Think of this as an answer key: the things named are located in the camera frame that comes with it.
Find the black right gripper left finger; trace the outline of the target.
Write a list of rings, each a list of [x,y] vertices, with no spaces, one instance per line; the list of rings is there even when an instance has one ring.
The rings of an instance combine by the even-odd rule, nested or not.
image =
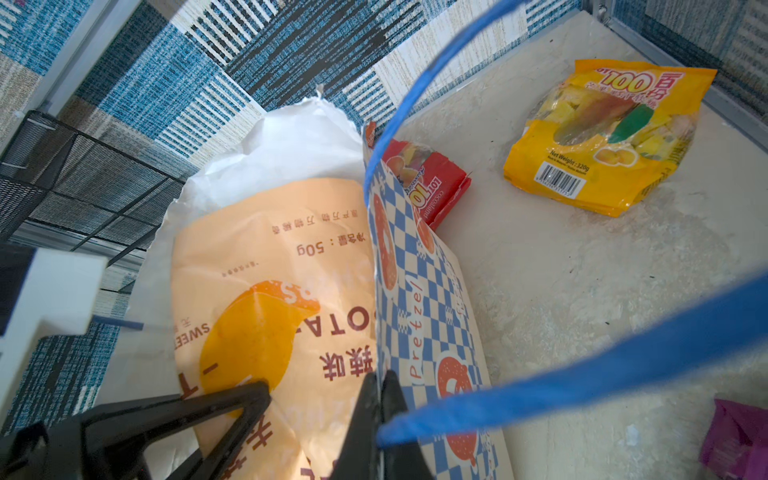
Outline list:
[[[229,412],[240,416],[208,456],[196,452],[171,479],[220,479],[271,402],[259,381],[200,397],[161,396],[101,405],[48,428],[1,439],[3,479],[149,479],[146,449]]]

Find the blue checkered paper bag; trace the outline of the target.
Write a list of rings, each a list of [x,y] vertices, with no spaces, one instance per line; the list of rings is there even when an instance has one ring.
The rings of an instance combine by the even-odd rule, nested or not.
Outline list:
[[[767,267],[767,156],[704,109],[681,169],[616,219],[524,193],[501,174],[527,112],[580,56],[635,51],[586,15],[541,34],[417,114],[404,137],[468,168],[468,197],[438,232],[452,271],[407,255],[387,296],[383,358],[411,406],[436,399],[444,359],[477,387],[563,366],[646,330]],[[443,438],[424,447],[440,479],[693,479],[727,398],[765,406],[759,347],[668,386],[479,434],[476,466]]]

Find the orange sweet potato snack bag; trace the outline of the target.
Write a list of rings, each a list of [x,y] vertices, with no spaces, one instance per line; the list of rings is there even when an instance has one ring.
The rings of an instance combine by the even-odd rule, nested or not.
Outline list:
[[[269,388],[224,477],[328,477],[377,359],[361,185],[293,182],[202,217],[174,240],[170,285],[183,394]]]

